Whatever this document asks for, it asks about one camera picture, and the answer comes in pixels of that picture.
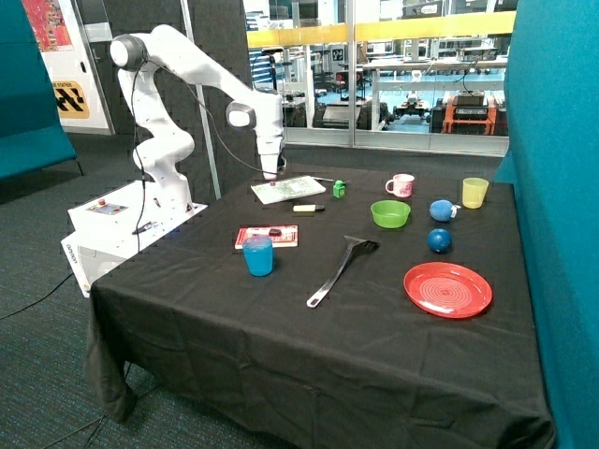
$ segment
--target blue toy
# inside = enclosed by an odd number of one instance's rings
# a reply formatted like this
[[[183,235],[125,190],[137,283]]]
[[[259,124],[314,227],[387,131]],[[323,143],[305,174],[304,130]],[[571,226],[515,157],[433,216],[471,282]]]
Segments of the blue toy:
[[[429,248],[438,254],[446,253],[451,246],[451,234],[444,229],[433,229],[428,238]]]
[[[431,204],[431,217],[437,222],[449,222],[456,216],[459,207],[451,204],[451,201],[440,199]]]

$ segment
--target green bowl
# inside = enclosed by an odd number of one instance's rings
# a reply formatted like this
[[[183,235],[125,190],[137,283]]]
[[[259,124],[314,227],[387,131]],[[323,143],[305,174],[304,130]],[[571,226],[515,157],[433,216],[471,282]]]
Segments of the green bowl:
[[[412,208],[409,205],[393,199],[377,201],[371,205],[374,222],[387,229],[395,229],[405,225],[411,210]]]

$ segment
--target glass wall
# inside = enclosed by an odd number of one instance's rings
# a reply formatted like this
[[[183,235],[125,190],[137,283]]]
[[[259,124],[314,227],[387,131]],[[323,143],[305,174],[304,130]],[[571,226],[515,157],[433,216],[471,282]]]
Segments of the glass wall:
[[[503,155],[516,3],[245,0],[254,82],[289,143]]]

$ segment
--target blue cup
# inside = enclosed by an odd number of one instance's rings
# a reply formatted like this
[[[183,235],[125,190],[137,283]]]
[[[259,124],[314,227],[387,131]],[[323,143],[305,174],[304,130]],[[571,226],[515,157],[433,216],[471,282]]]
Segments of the blue cup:
[[[245,263],[254,276],[266,276],[272,271],[272,240],[268,236],[252,236],[242,244]]]

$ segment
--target marker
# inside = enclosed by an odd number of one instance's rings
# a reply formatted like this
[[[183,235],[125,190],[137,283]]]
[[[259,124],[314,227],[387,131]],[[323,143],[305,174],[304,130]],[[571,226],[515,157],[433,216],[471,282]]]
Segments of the marker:
[[[322,212],[325,207],[322,204],[302,204],[294,206],[294,212]]]

